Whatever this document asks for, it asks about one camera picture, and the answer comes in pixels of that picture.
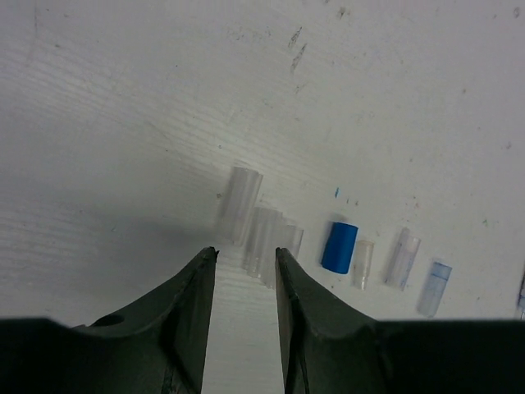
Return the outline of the solid blue pen cap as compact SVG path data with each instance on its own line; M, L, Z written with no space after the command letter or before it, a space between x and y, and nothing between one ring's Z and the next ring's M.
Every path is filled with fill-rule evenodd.
M358 227L346 222L333 222L323 250L321 266L332 273L347 274L357 238Z

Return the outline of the clear pen cap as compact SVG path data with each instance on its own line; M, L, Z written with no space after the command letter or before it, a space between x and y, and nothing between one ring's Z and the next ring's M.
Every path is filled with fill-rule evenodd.
M421 239L404 228L387 265L384 283L399 291L403 291L409 278L413 262L418 253Z

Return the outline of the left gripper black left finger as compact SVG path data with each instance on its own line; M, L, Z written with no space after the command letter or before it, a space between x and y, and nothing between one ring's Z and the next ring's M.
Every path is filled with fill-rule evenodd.
M218 252L206 247L174 277L79 326L78 393L200 393Z

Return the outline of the clear cap newest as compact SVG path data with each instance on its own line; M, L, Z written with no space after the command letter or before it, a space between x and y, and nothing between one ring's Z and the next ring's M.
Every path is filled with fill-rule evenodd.
M253 169L233 167L222 195L217 233L232 245L242 245L249 229L263 175Z

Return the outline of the clear slim pen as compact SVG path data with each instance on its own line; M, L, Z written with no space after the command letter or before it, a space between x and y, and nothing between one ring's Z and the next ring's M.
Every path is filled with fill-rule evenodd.
M524 320L525 314L525 274L523 274L520 288L517 296L516 316L520 320Z

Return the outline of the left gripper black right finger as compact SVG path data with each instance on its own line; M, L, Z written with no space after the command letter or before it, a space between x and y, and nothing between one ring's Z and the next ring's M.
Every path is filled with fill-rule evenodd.
M374 320L276 249L276 301L286 393L376 393Z

